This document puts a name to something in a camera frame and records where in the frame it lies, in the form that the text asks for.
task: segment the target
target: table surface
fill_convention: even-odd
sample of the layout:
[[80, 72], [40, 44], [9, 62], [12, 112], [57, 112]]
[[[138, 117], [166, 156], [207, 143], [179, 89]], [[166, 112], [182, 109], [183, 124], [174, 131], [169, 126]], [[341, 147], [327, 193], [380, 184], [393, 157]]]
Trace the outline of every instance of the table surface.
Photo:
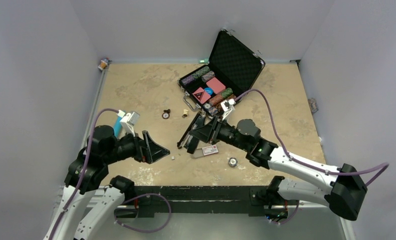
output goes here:
[[[122, 175], [140, 186], [251, 186], [267, 185], [273, 176], [288, 174], [255, 167], [245, 158], [246, 153], [224, 143], [218, 143], [219, 153], [193, 159], [176, 143], [192, 121], [195, 113], [182, 118], [184, 93], [177, 80], [200, 67], [200, 64], [112, 64], [107, 70], [98, 109], [113, 108], [136, 111], [140, 114], [135, 132], [147, 130], [159, 145], [171, 154], [153, 164], [140, 163], [132, 158], [109, 166], [110, 179]], [[288, 151], [325, 163], [314, 121], [308, 106], [296, 64], [267, 64], [255, 82], [254, 88], [267, 97], [273, 112], [276, 129]], [[238, 104], [229, 123], [236, 125], [241, 119], [253, 119], [261, 129], [261, 136], [279, 144], [270, 123], [263, 98], [256, 92]], [[162, 119], [163, 110], [171, 109], [169, 119]], [[98, 125], [113, 126], [117, 116], [104, 113]], [[199, 148], [208, 144], [200, 142]], [[238, 159], [235, 168], [229, 167], [228, 158]]]

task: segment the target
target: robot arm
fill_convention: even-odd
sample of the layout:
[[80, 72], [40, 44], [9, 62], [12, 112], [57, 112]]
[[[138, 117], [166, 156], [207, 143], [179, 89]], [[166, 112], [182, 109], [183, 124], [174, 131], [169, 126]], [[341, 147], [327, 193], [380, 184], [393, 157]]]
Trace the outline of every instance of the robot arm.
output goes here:
[[[228, 109], [230, 103], [222, 103]], [[367, 187], [360, 176], [340, 176], [331, 173], [351, 173], [356, 169], [344, 164], [341, 168], [311, 161], [304, 157], [289, 153], [289, 158], [281, 147], [260, 136], [261, 130], [251, 119], [239, 121], [237, 127], [227, 123], [228, 115], [213, 118], [207, 125], [191, 130], [189, 134], [200, 141], [216, 144], [223, 141], [229, 145], [244, 150], [246, 159], [257, 167], [282, 171], [298, 177], [305, 182], [294, 182], [278, 179], [273, 183], [270, 194], [277, 194], [285, 200], [305, 200], [329, 208], [338, 216], [348, 220], [356, 220], [361, 204], [367, 192]], [[314, 170], [308, 166], [317, 167], [325, 172]]]
[[[119, 140], [114, 136], [113, 128], [108, 125], [101, 125], [94, 129], [93, 139], [89, 141], [92, 145], [91, 152], [89, 153], [89, 162], [80, 188], [75, 192], [76, 185], [80, 179], [80, 172], [85, 162], [86, 147], [79, 151], [77, 159], [68, 168], [63, 198], [58, 207], [57, 216], [54, 217], [44, 240], [69, 240], [73, 239], [75, 234], [76, 236], [79, 235], [79, 239], [82, 239], [84, 236], [91, 236], [95, 233], [95, 229], [100, 226], [101, 219], [111, 213], [110, 209], [116, 208], [116, 206], [124, 201], [124, 193], [126, 192], [120, 188], [112, 187], [108, 191], [113, 194], [105, 196], [101, 204], [95, 206], [91, 213], [82, 221], [87, 204], [95, 195], [101, 181], [109, 173], [109, 164], [127, 158], [133, 158], [138, 162], [151, 164], [170, 154], [168, 149], [153, 142], [147, 131], [142, 131], [143, 139], [134, 133], [134, 122], [132, 121], [137, 120], [137, 118], [134, 119], [134, 114], [134, 112], [128, 113], [123, 118], [122, 125], [126, 125], [124, 127], [127, 128], [127, 134]], [[65, 208], [66, 210], [64, 210], [65, 204], [74, 193], [73, 200]]]

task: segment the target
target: white wall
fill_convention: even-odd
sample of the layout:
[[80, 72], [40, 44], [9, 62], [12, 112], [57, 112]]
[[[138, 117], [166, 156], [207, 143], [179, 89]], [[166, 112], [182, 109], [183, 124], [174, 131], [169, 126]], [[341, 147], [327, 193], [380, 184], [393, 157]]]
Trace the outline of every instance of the white wall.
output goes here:
[[358, 240], [396, 240], [396, 0], [335, 1], [300, 70], [327, 161], [391, 163], [353, 226]]
[[333, 0], [71, 0], [99, 56], [117, 61], [209, 57], [224, 26], [267, 61], [301, 59]]
[[41, 239], [79, 150], [98, 57], [68, 0], [0, 0], [0, 239]]

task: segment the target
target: open briefcase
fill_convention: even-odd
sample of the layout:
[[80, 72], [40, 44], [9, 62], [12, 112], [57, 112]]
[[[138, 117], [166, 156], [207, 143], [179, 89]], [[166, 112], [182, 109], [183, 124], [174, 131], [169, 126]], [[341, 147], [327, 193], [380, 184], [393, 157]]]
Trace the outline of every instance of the open briefcase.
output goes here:
[[223, 113], [220, 103], [249, 90], [265, 62], [229, 31], [217, 36], [208, 64], [180, 78], [183, 101], [192, 111], [204, 110], [210, 116]]

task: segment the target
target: poker chip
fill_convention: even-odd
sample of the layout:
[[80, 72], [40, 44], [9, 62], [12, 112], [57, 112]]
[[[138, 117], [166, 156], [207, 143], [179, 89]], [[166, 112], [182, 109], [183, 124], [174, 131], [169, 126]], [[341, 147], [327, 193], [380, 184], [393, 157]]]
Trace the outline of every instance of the poker chip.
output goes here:
[[168, 112], [165, 112], [162, 114], [163, 119], [168, 119], [170, 117], [170, 114]]

